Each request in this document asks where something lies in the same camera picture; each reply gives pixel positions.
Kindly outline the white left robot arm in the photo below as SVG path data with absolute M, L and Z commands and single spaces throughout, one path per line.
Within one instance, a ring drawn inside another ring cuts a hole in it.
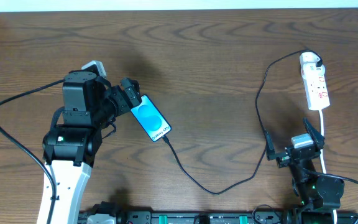
M 101 131 L 116 117 L 140 105 L 140 86 L 130 78 L 112 86 L 103 75 L 72 71 L 63 81 L 64 106 L 54 113 L 42 146 L 45 167 L 38 223 L 76 223 L 94 159 L 103 141 Z

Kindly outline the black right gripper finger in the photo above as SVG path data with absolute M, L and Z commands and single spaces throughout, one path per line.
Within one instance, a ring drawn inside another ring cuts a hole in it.
M 271 161 L 271 160 L 274 160 L 277 158 L 283 158 L 287 155 L 286 152 L 280 152 L 280 153 L 275 152 L 272 138 L 266 129 L 264 129 L 264 135 L 265 135 L 265 140 L 266 140 L 265 150 L 266 150 L 266 156 L 267 156 L 268 161 Z
M 318 150 L 324 148 L 324 136 L 316 130 L 313 125 L 309 122 L 307 118 L 303 118 L 303 124 L 305 126 L 306 132 L 311 136 L 314 141 L 314 145 Z

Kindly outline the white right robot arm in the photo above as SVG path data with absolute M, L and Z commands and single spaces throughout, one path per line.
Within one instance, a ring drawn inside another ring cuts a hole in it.
M 334 223 L 334 211 L 341 206 L 345 177 L 317 172 L 313 159 L 321 155 L 324 136 L 305 118 L 305 134 L 291 138 L 283 152 L 275 152 L 273 141 L 265 129 L 266 156 L 279 168 L 289 168 L 292 187 L 301 204 L 283 213 L 282 223 Z

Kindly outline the blue smartphone lit screen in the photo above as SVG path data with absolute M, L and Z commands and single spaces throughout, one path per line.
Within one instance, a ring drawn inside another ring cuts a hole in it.
M 147 95 L 142 95 L 141 100 L 141 104 L 131 109 L 131 113 L 149 138 L 156 142 L 169 133 L 172 127 Z

